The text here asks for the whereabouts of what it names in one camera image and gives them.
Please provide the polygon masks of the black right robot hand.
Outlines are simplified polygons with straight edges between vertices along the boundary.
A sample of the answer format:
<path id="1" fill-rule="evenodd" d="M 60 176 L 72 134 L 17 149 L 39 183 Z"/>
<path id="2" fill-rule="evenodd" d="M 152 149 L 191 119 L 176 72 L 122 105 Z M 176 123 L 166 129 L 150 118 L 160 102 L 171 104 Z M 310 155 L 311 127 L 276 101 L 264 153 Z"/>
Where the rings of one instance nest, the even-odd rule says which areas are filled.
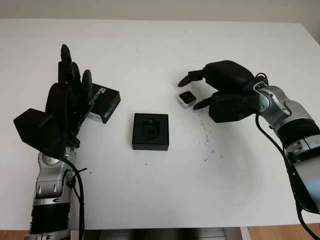
<path id="1" fill-rule="evenodd" d="M 244 66 L 231 60 L 211 62 L 200 70 L 189 71 L 177 86 L 182 88 L 201 80 L 216 92 L 193 109 L 209 107 L 209 116 L 215 122 L 239 121 L 258 112 L 259 96 L 253 90 L 257 81 Z"/>

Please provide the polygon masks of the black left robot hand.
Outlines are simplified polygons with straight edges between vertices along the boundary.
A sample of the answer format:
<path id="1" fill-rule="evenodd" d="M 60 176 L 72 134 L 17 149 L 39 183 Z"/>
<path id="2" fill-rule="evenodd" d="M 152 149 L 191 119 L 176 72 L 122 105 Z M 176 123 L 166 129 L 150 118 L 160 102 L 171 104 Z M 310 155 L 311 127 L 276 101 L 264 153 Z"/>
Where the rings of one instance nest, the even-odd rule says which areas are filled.
<path id="1" fill-rule="evenodd" d="M 65 44 L 61 46 L 60 57 L 58 80 L 49 90 L 45 112 L 56 118 L 65 144 L 76 149 L 80 147 L 77 135 L 81 125 L 95 105 L 92 74 L 89 69 L 80 74 Z"/>

